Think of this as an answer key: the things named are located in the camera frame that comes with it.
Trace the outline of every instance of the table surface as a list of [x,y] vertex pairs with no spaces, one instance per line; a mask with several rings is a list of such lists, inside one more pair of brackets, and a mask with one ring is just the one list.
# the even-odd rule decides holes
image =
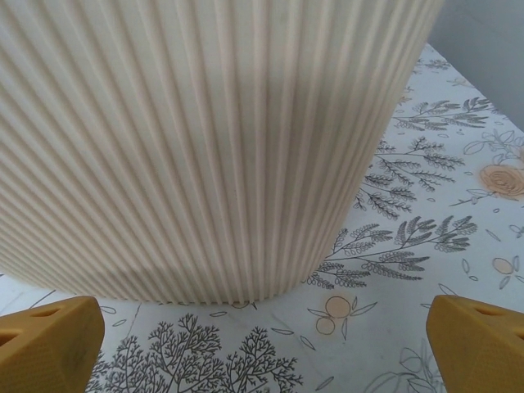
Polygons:
[[[89,392],[444,392],[434,296],[524,312],[524,133],[429,45],[320,268],[246,305],[99,299]],[[70,297],[0,274],[0,315]]]

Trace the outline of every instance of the hole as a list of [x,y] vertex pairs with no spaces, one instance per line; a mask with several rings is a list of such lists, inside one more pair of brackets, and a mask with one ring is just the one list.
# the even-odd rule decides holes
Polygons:
[[18,333],[0,332],[0,346],[3,346],[4,344],[8,343],[16,336],[18,336]]
[[481,314],[489,315],[490,317],[499,317],[500,315],[503,315],[503,313],[501,311],[498,311],[497,309],[487,309],[487,308],[482,308],[482,307],[475,307],[475,310]]
[[44,311],[40,311],[39,313],[32,314],[32,317],[48,317],[50,315],[53,315],[54,313],[57,313],[60,311],[60,309],[46,309]]

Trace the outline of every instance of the yellow plastic block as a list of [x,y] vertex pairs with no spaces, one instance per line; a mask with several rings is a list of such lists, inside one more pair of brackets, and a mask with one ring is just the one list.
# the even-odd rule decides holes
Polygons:
[[1,317],[0,392],[84,392],[103,337],[100,307],[87,296]]
[[524,392],[524,314],[437,296],[426,328],[448,393]]

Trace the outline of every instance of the ribbed planter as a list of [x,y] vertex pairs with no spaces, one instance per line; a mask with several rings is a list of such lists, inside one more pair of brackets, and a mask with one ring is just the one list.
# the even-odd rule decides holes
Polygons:
[[1,2],[0,270],[143,300],[294,287],[442,2]]

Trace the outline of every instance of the orange flower illustration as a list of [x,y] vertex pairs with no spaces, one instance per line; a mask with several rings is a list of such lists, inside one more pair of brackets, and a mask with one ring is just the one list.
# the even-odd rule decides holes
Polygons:
[[501,197],[524,197],[524,170],[509,165],[489,165],[481,170],[484,186]]

